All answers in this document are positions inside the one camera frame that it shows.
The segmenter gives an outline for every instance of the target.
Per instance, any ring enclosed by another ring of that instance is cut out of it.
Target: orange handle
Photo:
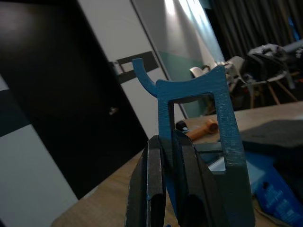
[[[214,134],[218,132],[218,123],[212,119],[208,119],[205,125],[201,126],[200,128],[194,129],[186,133],[186,135],[191,140],[196,140],[200,137],[203,137],[207,134]]]

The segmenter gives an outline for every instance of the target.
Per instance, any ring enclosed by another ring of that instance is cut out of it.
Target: wooden table
[[[275,105],[257,109],[235,112],[239,130],[246,130],[263,123],[279,119],[303,119],[303,102]],[[215,115],[192,118],[185,120],[188,127],[193,129],[205,123],[209,118],[215,119]],[[205,137],[199,142],[217,141],[219,135]],[[122,227],[124,226],[126,198],[128,183],[131,174],[139,160],[140,153],[133,157],[124,166],[114,172],[103,181],[98,188],[88,197],[82,198],[70,207],[57,220],[53,227]],[[256,213],[257,227],[274,227],[267,219]],[[177,227],[172,206],[167,196],[165,224]]]

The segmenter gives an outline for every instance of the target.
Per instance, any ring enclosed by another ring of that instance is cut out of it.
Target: dark curtain
[[[303,0],[211,0],[231,56],[303,38]]]

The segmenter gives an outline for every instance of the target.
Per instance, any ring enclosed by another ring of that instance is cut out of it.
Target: curved hook
[[[157,88],[155,83],[147,75],[142,58],[133,59],[134,72],[145,90],[152,96],[157,97]]]

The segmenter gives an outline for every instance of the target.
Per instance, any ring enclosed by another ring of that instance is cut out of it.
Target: black door
[[[147,141],[76,3],[0,2],[0,74],[78,198]]]

